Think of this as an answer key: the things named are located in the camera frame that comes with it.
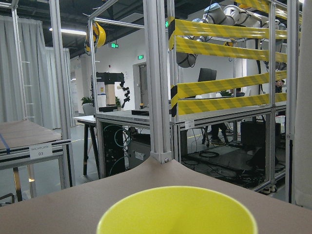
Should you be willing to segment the aluminium frame post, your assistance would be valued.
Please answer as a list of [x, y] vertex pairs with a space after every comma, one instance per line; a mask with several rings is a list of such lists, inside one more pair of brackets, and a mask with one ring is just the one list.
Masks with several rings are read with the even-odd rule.
[[163, 164], [172, 160], [164, 1], [144, 0], [143, 11], [151, 156]]

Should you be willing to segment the yellow black barrier tape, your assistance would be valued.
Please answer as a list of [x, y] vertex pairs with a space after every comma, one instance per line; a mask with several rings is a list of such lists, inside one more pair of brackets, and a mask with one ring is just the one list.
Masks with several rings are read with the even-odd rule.
[[[254, 86], [282, 80], [287, 55], [276, 50], [277, 40], [289, 39], [281, 30], [279, 19], [288, 19], [286, 6], [270, 0], [245, 0], [244, 8], [220, 7], [217, 3], [205, 9], [199, 20], [188, 21], [168, 16], [169, 49], [174, 51], [177, 66], [187, 70], [186, 82], [171, 87], [171, 115], [186, 119], [188, 115], [241, 107], [268, 106], [286, 110], [286, 93], [256, 94], [245, 97], [204, 98], [204, 94]], [[266, 73], [231, 77], [230, 67], [221, 58], [266, 61]]]

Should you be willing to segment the yellow hard hat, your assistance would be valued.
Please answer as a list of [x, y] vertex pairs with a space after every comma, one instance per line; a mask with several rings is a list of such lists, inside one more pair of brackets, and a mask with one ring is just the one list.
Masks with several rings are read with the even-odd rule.
[[[92, 28], [93, 28], [94, 50], [96, 52], [98, 48], [100, 48], [101, 46], [105, 44], [106, 32], [97, 22], [93, 22]], [[85, 38], [84, 50], [87, 55], [91, 54], [89, 34], [87, 34]]]

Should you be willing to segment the yellow plastic cup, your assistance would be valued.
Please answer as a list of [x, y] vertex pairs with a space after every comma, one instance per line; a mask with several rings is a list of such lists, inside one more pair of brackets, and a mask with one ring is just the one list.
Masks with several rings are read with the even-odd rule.
[[167, 186], [129, 195], [100, 219], [98, 234], [256, 234], [253, 214], [223, 193]]

